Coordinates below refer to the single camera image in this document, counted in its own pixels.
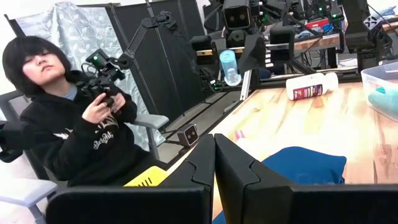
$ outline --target bottle label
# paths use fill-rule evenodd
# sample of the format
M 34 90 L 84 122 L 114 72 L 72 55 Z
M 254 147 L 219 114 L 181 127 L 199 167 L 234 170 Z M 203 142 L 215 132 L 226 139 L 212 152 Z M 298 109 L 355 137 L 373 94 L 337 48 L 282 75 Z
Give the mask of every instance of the bottle label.
M 300 100 L 304 98 L 309 98 L 313 96 L 320 96 L 322 95 L 322 84 L 308 86 L 304 88 L 298 88 L 293 90 L 293 99 Z

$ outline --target woman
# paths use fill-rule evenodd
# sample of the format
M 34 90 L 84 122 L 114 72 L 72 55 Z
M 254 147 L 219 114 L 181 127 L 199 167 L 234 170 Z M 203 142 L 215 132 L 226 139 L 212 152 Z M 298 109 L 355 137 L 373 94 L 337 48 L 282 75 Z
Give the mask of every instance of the woman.
M 118 94 L 109 108 L 86 97 L 75 85 L 87 79 L 71 71 L 66 55 L 39 37 L 17 37 L 6 46 L 2 64 L 6 77 L 32 103 L 21 120 L 35 131 L 33 154 L 68 186 L 124 185 L 150 166 L 165 168 L 134 144 L 137 106 L 128 94 Z

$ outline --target plastic container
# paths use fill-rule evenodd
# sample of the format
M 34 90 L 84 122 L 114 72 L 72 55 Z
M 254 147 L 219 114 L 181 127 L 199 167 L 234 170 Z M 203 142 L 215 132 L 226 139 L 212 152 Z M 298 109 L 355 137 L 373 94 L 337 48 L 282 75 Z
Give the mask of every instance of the plastic container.
M 368 105 L 398 121 L 398 62 L 365 69 L 361 75 Z
M 242 81 L 242 76 L 238 74 L 238 66 L 236 65 L 235 52 L 225 50 L 220 54 L 221 66 L 224 70 L 224 81 L 229 86 L 237 86 Z
M 315 73 L 286 80 L 286 92 L 290 100 L 320 96 L 327 91 L 333 91 L 337 88 L 338 78 L 334 72 L 327 73 L 326 75 Z

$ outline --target chair backrest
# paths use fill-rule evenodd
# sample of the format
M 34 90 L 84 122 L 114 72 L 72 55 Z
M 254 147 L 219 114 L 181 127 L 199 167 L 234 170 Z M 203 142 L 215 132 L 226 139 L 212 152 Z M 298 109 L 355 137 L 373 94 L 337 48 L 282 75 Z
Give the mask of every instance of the chair backrest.
M 0 110 L 8 122 L 17 121 L 19 119 L 19 115 L 26 109 L 30 102 L 30 99 L 26 98 L 21 92 L 17 90 L 12 91 L 10 93 L 0 95 Z M 26 150 L 24 153 L 38 179 L 51 180 L 58 184 L 59 189 L 66 188 L 67 183 L 57 180 L 48 169 L 41 165 L 32 152 Z

